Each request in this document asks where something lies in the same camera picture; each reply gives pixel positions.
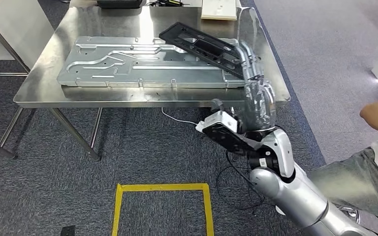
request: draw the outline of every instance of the black cable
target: black cable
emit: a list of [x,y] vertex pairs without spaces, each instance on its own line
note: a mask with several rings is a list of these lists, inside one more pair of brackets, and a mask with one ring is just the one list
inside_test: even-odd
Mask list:
[[234,164],[231,162],[231,160],[229,159],[229,156],[228,156],[228,151],[225,152],[225,157],[227,158],[227,161],[229,162],[229,164],[231,165],[231,167],[245,180],[247,181],[248,184],[251,185],[252,187],[252,190],[258,194],[257,190],[254,189],[254,183],[250,181],[249,178],[247,178],[245,175],[243,175],[235,166]]
[[224,199],[224,198],[222,197],[221,192],[220,192],[220,186],[219,186],[219,178],[220,178],[221,174],[222,174],[225,170],[227,170],[227,169],[229,169],[229,168],[231,168],[231,167],[233,167],[233,166],[227,166],[227,167],[225,167],[224,169],[222,169],[222,170],[218,173],[217,178],[216,178],[216,183],[215,183],[215,185],[217,186],[217,193],[218,193],[218,196],[221,198],[221,200],[224,201],[224,202],[225,202],[227,205],[229,205],[230,207],[232,207],[232,208],[234,208],[234,209],[237,209],[237,210],[250,210],[250,209],[253,209],[253,208],[256,208],[256,207],[259,207],[260,205],[262,205],[264,199],[262,199],[259,203],[255,204],[255,205],[253,205],[253,206],[240,207],[240,206],[236,206],[236,205],[230,203],[229,201],[227,201],[226,199]]
[[275,126],[279,127],[280,129],[282,129],[284,131],[283,127],[281,127],[280,125],[275,124]]
[[[247,182],[247,186],[248,186],[248,196],[249,196],[249,199],[250,201],[252,201],[252,198],[251,198],[251,195],[250,195],[250,189],[253,190],[257,195],[260,195],[258,193],[258,191],[254,188],[254,183],[248,178],[246,177],[245,175],[243,175],[238,169],[249,169],[249,168],[245,168],[245,167],[235,167],[234,164],[231,162],[231,160],[229,159],[229,155],[228,155],[228,151],[225,152],[225,157],[227,159],[227,161],[229,162],[230,166],[227,166],[226,168],[222,169],[220,171],[220,173],[218,174],[217,176],[217,191],[218,191],[218,195],[221,197],[221,199],[227,203],[228,205],[232,206],[232,207],[235,207],[234,205],[232,204],[229,204],[227,201],[225,201],[222,196],[220,195],[220,192],[219,192],[219,189],[218,189],[218,178],[220,177],[220,175],[222,174],[223,171],[225,171],[226,169],[228,169],[229,167],[232,167],[246,182]],[[265,203],[265,198],[263,197],[260,202],[254,206],[251,206],[251,207],[245,207],[243,208],[242,210],[247,210],[247,209],[252,209],[252,208],[255,208],[255,207],[259,207],[261,205],[269,205],[269,206],[272,206],[274,207],[275,205],[274,204],[269,204],[269,203]]]
[[[167,1],[166,0],[157,0],[157,1],[154,1],[154,2],[149,2],[148,4],[146,4],[146,6],[167,6]],[[188,5],[188,4],[183,4],[181,0],[179,0],[179,5],[180,6],[183,6],[183,5]]]

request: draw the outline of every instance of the yellow tape square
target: yellow tape square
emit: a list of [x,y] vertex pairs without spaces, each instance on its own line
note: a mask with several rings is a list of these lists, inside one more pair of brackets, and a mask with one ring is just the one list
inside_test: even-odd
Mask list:
[[112,226],[112,236],[117,236],[120,224],[121,202],[124,192],[145,192],[145,191],[184,191],[201,190],[203,192],[203,203],[205,206],[206,235],[214,235],[214,224],[212,223],[211,196],[207,183],[182,183],[182,184],[117,184],[115,193],[114,223]]

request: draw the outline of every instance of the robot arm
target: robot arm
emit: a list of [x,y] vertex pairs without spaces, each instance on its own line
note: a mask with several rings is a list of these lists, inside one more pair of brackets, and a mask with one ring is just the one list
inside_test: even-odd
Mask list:
[[275,126],[275,96],[254,52],[237,47],[245,102],[240,120],[225,111],[207,117],[202,132],[229,152],[249,157],[250,181],[305,232],[316,236],[375,236],[330,203],[294,162],[289,137]]

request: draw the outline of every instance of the white cable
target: white cable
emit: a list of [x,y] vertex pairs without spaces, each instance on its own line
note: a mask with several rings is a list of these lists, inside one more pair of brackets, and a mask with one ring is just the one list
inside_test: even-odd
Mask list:
[[198,125],[197,123],[192,122],[192,121],[179,120],[179,119],[176,119],[176,118],[174,118],[174,117],[169,116],[168,114],[166,114],[166,113],[163,111],[163,107],[161,108],[161,112],[163,113],[163,115],[165,115],[165,116],[167,116],[167,117],[169,117],[169,118],[171,118],[171,119],[174,119],[175,121],[178,121],[178,122],[184,122],[184,123],[190,123],[190,124],[194,124],[194,125]]

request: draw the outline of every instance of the metal table frame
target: metal table frame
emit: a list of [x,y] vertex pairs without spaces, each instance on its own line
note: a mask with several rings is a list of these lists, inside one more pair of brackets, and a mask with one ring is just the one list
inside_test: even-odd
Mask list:
[[[16,51],[9,45],[9,43],[5,40],[5,38],[0,33],[0,43],[4,46],[4,48],[11,54],[12,57],[23,67],[23,69],[26,71],[26,73],[0,73],[0,76],[21,76],[26,77],[28,76],[30,72],[30,68],[24,63],[24,61],[21,59],[21,57],[16,53]],[[22,111],[24,108],[18,107],[17,111],[15,112],[14,117],[12,118],[11,122],[9,123],[8,127],[6,128],[4,134],[2,135],[2,138],[0,139],[0,153],[4,156],[7,156],[11,159],[15,158],[16,155],[14,153],[11,153],[10,151],[3,148],[6,141],[8,140],[9,135],[11,134],[16,122],[18,121]]]
[[96,135],[99,130],[99,122],[100,117],[102,116],[102,107],[98,109],[98,113],[96,115],[96,121],[94,124],[94,128],[92,130],[92,137],[91,137],[91,144],[89,145],[88,142],[80,135],[80,133],[74,128],[74,126],[69,122],[69,120],[63,115],[59,108],[49,108],[50,112],[59,120],[59,122],[68,130],[68,132],[79,142],[79,144],[85,149],[86,153],[90,155],[90,157],[95,160],[99,161],[100,157],[94,150]]

